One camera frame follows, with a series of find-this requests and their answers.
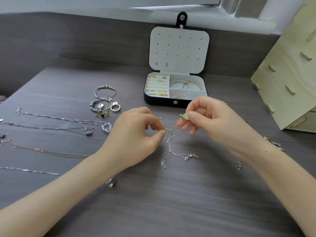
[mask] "hand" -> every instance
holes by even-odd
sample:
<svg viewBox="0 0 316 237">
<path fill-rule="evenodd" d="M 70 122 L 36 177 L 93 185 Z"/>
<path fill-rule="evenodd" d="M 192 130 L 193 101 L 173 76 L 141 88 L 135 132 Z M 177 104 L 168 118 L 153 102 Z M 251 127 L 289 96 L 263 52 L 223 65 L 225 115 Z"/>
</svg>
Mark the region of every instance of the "hand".
<svg viewBox="0 0 316 237">
<path fill-rule="evenodd" d="M 145 130 L 150 125 L 158 130 L 151 137 Z M 107 140 L 98 151 L 103 155 L 110 153 L 115 158 L 116 168 L 122 171 L 152 154 L 166 135 L 160 120 L 147 107 L 125 111 L 116 120 Z"/>
<path fill-rule="evenodd" d="M 189 103 L 186 112 L 189 121 L 179 120 L 177 126 L 184 131 L 191 126 L 191 135 L 205 129 L 215 142 L 240 158 L 265 141 L 223 101 L 201 96 Z"/>
</svg>

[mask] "wooden desk surface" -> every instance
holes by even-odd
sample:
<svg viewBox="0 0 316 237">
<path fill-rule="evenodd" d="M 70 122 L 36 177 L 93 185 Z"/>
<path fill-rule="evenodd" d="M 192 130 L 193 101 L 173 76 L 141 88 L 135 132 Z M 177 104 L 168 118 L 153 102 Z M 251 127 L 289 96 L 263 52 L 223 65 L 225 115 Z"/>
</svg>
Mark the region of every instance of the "wooden desk surface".
<svg viewBox="0 0 316 237">
<path fill-rule="evenodd" d="M 36 127 L 81 127 L 81 124 L 18 115 L 15 110 L 56 117 L 97 120 L 89 109 L 94 90 L 111 85 L 122 111 L 148 106 L 143 100 L 147 67 L 59 59 L 0 105 L 0 119 Z M 250 79 L 204 76 L 209 95 L 229 103 L 261 135 L 282 144 L 286 153 L 316 176 L 316 135 L 280 131 Z M 148 106 L 172 127 L 184 109 Z M 119 114 L 110 112 L 114 124 Z M 0 125 L 14 143 L 45 150 L 90 155 L 105 141 L 98 128 L 86 137 L 65 131 Z M 199 159 L 170 156 L 168 172 L 160 161 L 167 141 L 142 163 L 118 176 L 114 189 L 103 186 L 61 219 L 47 236 L 303 236 L 297 224 L 247 163 L 212 142 L 204 131 L 195 136 L 175 130 L 172 150 Z M 0 146 L 0 166 L 65 173 L 81 159 L 66 159 Z M 0 170 L 0 209 L 56 179 L 57 176 Z"/>
</svg>

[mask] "black jewelry box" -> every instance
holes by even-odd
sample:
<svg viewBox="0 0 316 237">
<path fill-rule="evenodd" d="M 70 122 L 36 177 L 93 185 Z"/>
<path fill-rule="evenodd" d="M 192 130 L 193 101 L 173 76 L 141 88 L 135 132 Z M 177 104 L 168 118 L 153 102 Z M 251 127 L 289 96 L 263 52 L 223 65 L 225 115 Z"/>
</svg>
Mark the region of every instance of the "black jewelry box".
<svg viewBox="0 0 316 237">
<path fill-rule="evenodd" d="M 150 34 L 149 65 L 144 100 L 150 105 L 186 108 L 198 96 L 208 96 L 204 69 L 210 37 L 205 31 L 155 27 Z"/>
</svg>

